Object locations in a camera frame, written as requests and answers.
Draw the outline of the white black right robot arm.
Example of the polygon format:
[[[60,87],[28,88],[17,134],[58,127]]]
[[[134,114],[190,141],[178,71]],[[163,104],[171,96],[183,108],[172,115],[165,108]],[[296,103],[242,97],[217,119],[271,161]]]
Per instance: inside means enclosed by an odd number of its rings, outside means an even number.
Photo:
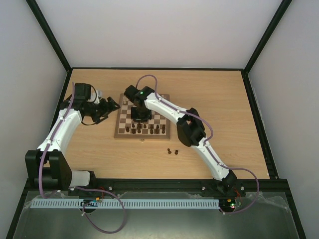
[[[134,110],[141,120],[147,120],[151,111],[159,113],[176,125],[179,141],[193,148],[208,166],[214,181],[215,190],[223,195],[235,189],[237,177],[222,162],[205,133],[205,121],[196,109],[178,107],[159,96],[150,87],[138,90],[133,85],[126,88],[124,95],[134,104]]]

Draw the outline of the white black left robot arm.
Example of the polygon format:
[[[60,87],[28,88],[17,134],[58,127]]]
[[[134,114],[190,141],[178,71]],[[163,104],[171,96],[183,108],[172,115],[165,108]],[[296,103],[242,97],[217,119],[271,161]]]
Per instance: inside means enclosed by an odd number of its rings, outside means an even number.
[[[120,105],[111,97],[92,102],[86,98],[75,99],[69,96],[62,102],[57,121],[49,135],[36,150],[29,150],[25,155],[30,185],[38,187],[42,198],[50,196],[45,194],[45,189],[67,190],[90,184],[94,176],[92,171],[70,168],[65,158],[68,144],[84,117],[91,117],[94,124],[99,124],[119,108]]]

